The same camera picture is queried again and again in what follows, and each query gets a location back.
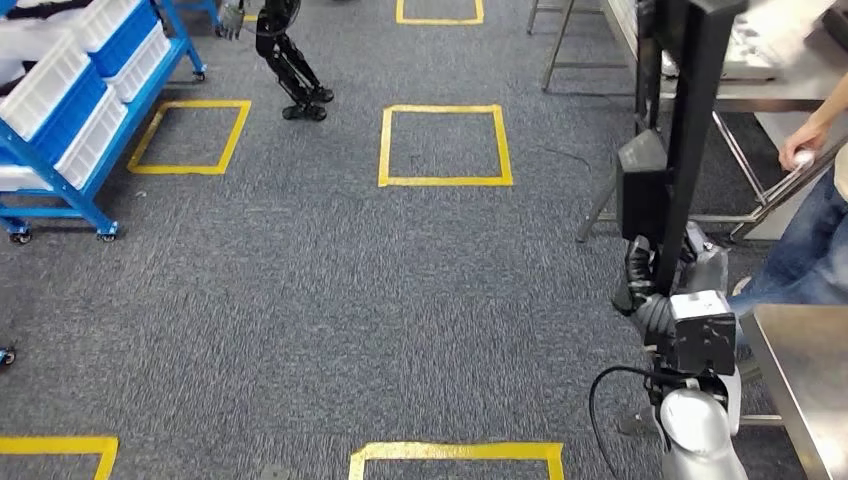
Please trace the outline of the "person's hand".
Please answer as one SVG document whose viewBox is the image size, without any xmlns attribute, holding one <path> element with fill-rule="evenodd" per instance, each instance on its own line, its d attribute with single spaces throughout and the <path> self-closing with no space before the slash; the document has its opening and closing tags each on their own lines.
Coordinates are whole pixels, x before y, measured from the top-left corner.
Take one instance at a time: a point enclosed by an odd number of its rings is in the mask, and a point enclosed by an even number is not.
<svg viewBox="0 0 848 480">
<path fill-rule="evenodd" d="M 779 150 L 778 160 L 785 171 L 796 168 L 795 156 L 801 151 L 811 151 L 816 154 L 825 144 L 830 130 L 830 123 L 822 123 L 809 119 L 791 134 Z"/>
</svg>

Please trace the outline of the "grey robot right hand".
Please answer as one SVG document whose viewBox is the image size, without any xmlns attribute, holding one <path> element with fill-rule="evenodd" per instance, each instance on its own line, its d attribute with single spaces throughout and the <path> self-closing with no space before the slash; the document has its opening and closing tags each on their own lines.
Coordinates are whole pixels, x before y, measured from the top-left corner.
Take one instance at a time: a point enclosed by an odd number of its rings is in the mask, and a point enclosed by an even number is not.
<svg viewBox="0 0 848 480">
<path fill-rule="evenodd" d="M 701 291 L 725 293 L 728 283 L 728 251 L 716 244 L 694 221 L 685 228 L 682 249 L 670 291 L 660 292 L 654 268 L 659 266 L 659 250 L 644 235 L 628 242 L 622 280 L 612 295 L 612 305 L 631 316 L 648 300 L 669 300 L 675 295 Z"/>
</svg>

